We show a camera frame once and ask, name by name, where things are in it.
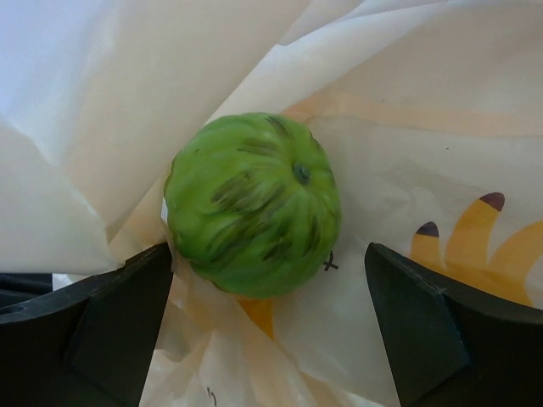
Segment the green ribbed fake fruit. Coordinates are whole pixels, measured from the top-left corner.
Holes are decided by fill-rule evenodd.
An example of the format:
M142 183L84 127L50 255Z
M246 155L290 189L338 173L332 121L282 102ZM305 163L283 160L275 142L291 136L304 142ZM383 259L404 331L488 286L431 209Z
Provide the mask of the green ribbed fake fruit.
M207 123L164 186L167 225L193 271L226 293L274 298L307 283L339 237L339 190L310 128L281 114Z

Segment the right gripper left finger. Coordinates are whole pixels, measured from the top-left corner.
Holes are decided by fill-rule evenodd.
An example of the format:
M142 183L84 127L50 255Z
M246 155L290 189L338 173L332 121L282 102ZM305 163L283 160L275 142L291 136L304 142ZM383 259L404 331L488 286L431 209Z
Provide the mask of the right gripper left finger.
M171 288L160 243L118 270L1 302L3 406L137 406Z

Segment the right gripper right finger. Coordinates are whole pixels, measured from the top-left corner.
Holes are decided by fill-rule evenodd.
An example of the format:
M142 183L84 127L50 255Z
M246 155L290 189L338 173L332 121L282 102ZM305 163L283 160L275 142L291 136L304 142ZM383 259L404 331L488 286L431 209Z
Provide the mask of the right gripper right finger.
M367 283L403 406L540 406L542 312L372 243Z

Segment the translucent plastic bag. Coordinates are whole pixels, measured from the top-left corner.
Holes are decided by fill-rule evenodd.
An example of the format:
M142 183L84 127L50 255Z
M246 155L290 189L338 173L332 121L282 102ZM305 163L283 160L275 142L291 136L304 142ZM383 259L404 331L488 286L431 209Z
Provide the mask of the translucent plastic bag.
M343 213L274 300L197 276L165 223L178 150L249 111L310 128ZM160 243L137 406L403 406L370 244L542 312L541 2L2 2L2 271L52 292Z

